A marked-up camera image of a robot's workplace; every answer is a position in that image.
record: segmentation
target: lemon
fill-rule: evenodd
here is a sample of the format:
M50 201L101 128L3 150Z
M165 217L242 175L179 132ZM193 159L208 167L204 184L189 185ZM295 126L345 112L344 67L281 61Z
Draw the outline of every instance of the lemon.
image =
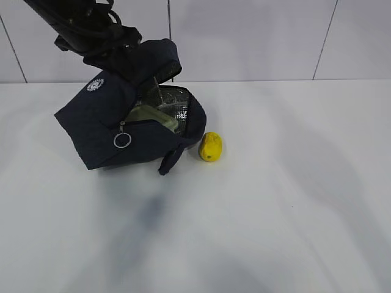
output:
M216 162L222 153L222 139L215 132L208 132L202 138L200 157L207 162Z

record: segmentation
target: bag strap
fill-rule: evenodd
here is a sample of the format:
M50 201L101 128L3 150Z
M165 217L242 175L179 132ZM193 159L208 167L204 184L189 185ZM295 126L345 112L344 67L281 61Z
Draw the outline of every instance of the bag strap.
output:
M178 162L185 148L186 144L181 143L175 150L166 154L166 156L161 161L159 168L160 175L165 175L171 170L171 168Z

